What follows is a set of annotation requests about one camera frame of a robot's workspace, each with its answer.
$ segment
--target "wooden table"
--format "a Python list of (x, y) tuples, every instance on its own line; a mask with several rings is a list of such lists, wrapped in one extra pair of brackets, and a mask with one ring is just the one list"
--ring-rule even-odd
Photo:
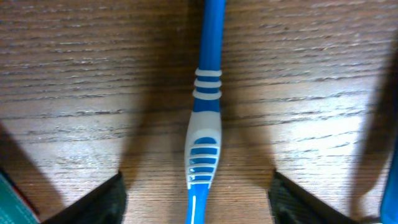
[[(0, 162), (41, 218), (121, 169), (125, 223), (183, 223), (203, 1), (0, 7)], [(275, 167), (345, 215), (378, 215), (397, 28), (396, 0), (228, 0), (206, 223), (272, 223)]]

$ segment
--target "wood grain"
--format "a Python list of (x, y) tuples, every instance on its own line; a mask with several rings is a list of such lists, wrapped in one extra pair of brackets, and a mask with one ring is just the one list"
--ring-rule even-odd
[[(203, 1), (3, 1), (1, 165), (46, 219), (125, 175), (125, 223), (183, 223)], [(228, 0), (207, 223), (272, 223), (273, 168), (377, 216), (394, 130), (395, 0)]]

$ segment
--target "blurry black object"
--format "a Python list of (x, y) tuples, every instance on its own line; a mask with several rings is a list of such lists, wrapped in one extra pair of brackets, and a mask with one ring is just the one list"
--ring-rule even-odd
[(42, 224), (120, 224), (126, 209), (121, 172)]
[(276, 171), (268, 197), (275, 224), (358, 224)]

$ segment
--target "blue and white stick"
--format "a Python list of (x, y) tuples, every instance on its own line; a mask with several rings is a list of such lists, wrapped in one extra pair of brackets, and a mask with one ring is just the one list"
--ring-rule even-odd
[(205, 223), (206, 200), (221, 151), (220, 64), (225, 0), (206, 0), (195, 74), (194, 104), (185, 141), (188, 212), (185, 224)]

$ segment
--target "table surface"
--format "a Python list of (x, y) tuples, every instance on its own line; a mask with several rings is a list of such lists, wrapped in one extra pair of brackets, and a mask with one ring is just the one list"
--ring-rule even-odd
[[(120, 169), (125, 223), (183, 223), (203, 1), (0, 9), (0, 162), (40, 217)], [(207, 223), (272, 223), (274, 168), (355, 220), (378, 216), (397, 28), (396, 0), (228, 0), (223, 152)]]

